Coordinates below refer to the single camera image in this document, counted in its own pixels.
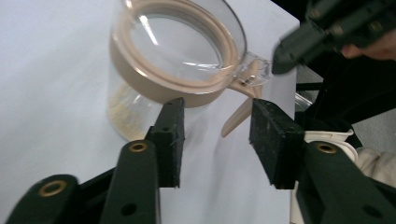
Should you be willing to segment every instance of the black metal bracket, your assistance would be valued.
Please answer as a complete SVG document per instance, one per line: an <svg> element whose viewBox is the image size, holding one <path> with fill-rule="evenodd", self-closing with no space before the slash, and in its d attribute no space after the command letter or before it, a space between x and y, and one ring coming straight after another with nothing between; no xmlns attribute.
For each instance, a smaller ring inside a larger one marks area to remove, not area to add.
<svg viewBox="0 0 396 224"><path fill-rule="evenodd" d="M159 188L180 182L184 100L167 102L145 140L126 144L116 168L79 185L53 175L33 185L7 223L160 223Z"/></svg>
<svg viewBox="0 0 396 224"><path fill-rule="evenodd" d="M340 147L305 143L302 128L275 104L254 99L250 127L270 183L293 189L299 182L306 224L396 223L396 189L364 176Z"/></svg>

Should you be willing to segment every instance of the finger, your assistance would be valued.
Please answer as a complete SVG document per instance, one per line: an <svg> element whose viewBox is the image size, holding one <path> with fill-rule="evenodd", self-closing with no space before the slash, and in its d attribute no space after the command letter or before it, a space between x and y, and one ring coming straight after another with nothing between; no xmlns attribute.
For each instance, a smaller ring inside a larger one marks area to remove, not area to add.
<svg viewBox="0 0 396 224"><path fill-rule="evenodd" d="M341 48L341 53L348 59L361 56L363 53L355 45L345 45Z"/></svg>

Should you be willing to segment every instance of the glass pitcher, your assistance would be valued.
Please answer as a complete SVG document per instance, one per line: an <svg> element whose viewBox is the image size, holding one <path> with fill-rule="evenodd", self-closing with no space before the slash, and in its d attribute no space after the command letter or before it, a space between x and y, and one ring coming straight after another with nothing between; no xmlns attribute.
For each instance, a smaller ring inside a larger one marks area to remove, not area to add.
<svg viewBox="0 0 396 224"><path fill-rule="evenodd" d="M118 0L111 31L108 115L127 140L144 138L163 104L183 97L186 132L229 88L261 97L268 61L247 52L242 25L222 0ZM247 99L224 125L248 117Z"/></svg>

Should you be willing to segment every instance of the brass screw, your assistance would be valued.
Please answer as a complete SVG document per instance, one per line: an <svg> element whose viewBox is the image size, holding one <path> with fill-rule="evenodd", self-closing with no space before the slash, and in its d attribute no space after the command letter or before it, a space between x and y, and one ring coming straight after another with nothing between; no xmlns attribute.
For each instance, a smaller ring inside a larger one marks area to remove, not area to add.
<svg viewBox="0 0 396 224"><path fill-rule="evenodd" d="M148 145L144 144L144 143L136 143L133 144L129 147L129 150L131 150L132 152L142 152L144 150L146 150L148 148Z"/></svg>
<svg viewBox="0 0 396 224"><path fill-rule="evenodd" d="M370 28L376 32L382 31L382 25L379 21L373 21L370 23Z"/></svg>
<svg viewBox="0 0 396 224"><path fill-rule="evenodd" d="M311 16L312 19L318 19L321 16L320 11L317 8L313 8L310 12L309 15Z"/></svg>
<svg viewBox="0 0 396 224"><path fill-rule="evenodd" d="M41 197L50 197L62 192L67 186L66 181L64 180L54 180L43 187L38 191L38 194Z"/></svg>
<svg viewBox="0 0 396 224"><path fill-rule="evenodd" d="M343 35L344 34L344 30L341 26L339 25L334 25L332 27L332 33L334 33L335 35Z"/></svg>

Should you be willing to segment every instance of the metal bolt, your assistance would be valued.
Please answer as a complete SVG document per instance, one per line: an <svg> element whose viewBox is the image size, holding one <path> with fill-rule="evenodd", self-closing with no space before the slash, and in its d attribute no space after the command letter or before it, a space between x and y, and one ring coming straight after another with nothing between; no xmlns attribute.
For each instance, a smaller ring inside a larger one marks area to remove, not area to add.
<svg viewBox="0 0 396 224"><path fill-rule="evenodd" d="M341 26L339 25L334 25L332 27L332 33L334 33L335 35L343 35L344 34L344 30Z"/></svg>
<svg viewBox="0 0 396 224"><path fill-rule="evenodd" d="M133 144L129 147L129 150L131 150L132 152L142 152L144 150L146 150L148 148L148 145L144 144L144 143L136 143Z"/></svg>
<svg viewBox="0 0 396 224"><path fill-rule="evenodd" d="M310 12L309 15L311 16L312 19L318 19L321 16L320 11L317 8L313 8Z"/></svg>
<svg viewBox="0 0 396 224"><path fill-rule="evenodd" d="M382 25L379 21L373 21L372 23L370 23L370 28L375 32L382 31Z"/></svg>

